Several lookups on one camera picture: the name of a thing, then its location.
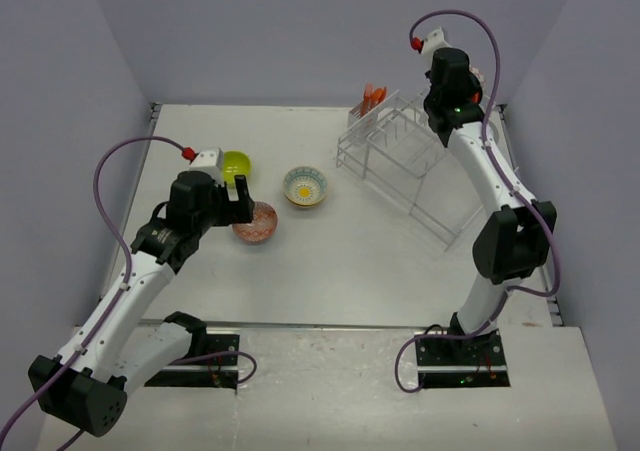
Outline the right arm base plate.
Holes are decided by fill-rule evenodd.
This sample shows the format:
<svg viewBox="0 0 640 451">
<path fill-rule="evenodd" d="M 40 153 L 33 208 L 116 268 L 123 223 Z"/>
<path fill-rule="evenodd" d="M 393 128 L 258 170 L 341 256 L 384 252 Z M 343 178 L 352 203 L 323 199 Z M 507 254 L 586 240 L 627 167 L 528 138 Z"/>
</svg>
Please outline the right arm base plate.
<svg viewBox="0 0 640 451">
<path fill-rule="evenodd" d="M 436 338 L 415 345 L 422 389 L 503 388 L 510 386 L 498 331 L 468 341 Z"/>
</svg>

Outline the red patterned glass bowl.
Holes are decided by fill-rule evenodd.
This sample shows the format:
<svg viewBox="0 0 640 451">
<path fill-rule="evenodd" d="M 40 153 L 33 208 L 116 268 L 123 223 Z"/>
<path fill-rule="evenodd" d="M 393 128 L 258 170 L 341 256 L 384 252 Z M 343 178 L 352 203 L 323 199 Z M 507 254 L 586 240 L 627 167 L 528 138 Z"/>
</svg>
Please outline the red patterned glass bowl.
<svg viewBox="0 0 640 451">
<path fill-rule="evenodd" d="M 278 225 L 276 210 L 268 203 L 256 201 L 253 218 L 250 223 L 233 224 L 232 230 L 237 238 L 248 244 L 261 244 L 269 240 Z"/>
</svg>

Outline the blue yellow sun bowl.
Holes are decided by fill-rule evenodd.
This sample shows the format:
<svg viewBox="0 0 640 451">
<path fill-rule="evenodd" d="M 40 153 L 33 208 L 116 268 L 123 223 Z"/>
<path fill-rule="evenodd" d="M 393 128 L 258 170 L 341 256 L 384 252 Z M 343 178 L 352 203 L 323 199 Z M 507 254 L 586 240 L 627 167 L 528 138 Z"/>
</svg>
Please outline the blue yellow sun bowl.
<svg viewBox="0 0 640 451">
<path fill-rule="evenodd" d="M 289 170 L 283 179 L 284 195 L 292 195 L 302 202 L 327 194 L 328 181 L 325 175 L 312 166 L 298 166 Z"/>
</svg>

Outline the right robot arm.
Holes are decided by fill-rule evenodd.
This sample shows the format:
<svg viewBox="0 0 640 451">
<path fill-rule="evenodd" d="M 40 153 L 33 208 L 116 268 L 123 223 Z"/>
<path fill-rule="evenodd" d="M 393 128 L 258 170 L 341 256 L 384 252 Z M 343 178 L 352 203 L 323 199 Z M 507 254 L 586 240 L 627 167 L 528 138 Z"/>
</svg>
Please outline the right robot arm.
<svg viewBox="0 0 640 451">
<path fill-rule="evenodd" d="M 446 339 L 448 356 L 467 364 L 481 353 L 479 337 L 495 330 L 510 294 L 546 263 L 557 211 L 551 202 L 538 200 L 509 169 L 480 106 L 482 89 L 468 55 L 440 48 L 426 76 L 428 124 L 470 179 L 486 215 L 472 246 L 477 276 L 452 316 Z"/>
</svg>

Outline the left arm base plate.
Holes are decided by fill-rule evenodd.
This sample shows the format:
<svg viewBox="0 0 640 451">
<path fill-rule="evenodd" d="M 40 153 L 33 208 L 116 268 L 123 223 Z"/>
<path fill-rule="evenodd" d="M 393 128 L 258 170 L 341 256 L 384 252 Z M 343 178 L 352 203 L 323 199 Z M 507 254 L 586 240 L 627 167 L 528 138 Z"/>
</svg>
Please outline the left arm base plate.
<svg viewBox="0 0 640 451">
<path fill-rule="evenodd" d="M 209 334 L 205 354 L 238 350 L 238 334 Z M 237 389 L 239 380 L 237 356 L 210 358 L 194 364 L 168 366 L 150 378 L 145 387 Z"/>
</svg>

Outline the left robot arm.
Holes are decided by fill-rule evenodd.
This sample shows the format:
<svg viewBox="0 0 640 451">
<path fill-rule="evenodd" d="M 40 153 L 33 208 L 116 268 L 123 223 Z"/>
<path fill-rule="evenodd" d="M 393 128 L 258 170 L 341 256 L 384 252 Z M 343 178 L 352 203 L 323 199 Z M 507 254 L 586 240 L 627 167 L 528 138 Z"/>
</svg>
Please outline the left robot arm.
<svg viewBox="0 0 640 451">
<path fill-rule="evenodd" d="M 125 266 L 77 334 L 52 358 L 38 356 L 28 370 L 42 411 L 101 437 L 120 419 L 138 388 L 172 363 L 195 364 L 208 350 L 206 325 L 183 312 L 167 316 L 130 355 L 122 350 L 142 315 L 170 284 L 213 227 L 248 224 L 254 202 L 245 176 L 237 197 L 201 171 L 184 171 L 168 201 L 126 247 Z"/>
</svg>

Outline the lime green bowl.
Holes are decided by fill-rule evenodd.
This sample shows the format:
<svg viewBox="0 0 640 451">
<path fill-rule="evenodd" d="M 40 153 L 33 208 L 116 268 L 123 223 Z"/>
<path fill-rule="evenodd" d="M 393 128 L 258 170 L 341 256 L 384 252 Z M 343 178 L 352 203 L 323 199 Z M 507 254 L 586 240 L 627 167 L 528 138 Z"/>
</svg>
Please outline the lime green bowl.
<svg viewBox="0 0 640 451">
<path fill-rule="evenodd" d="M 224 152 L 221 174 L 228 186 L 235 186 L 236 176 L 241 175 L 249 178 L 250 173 L 251 160 L 248 155 L 236 150 Z"/>
</svg>

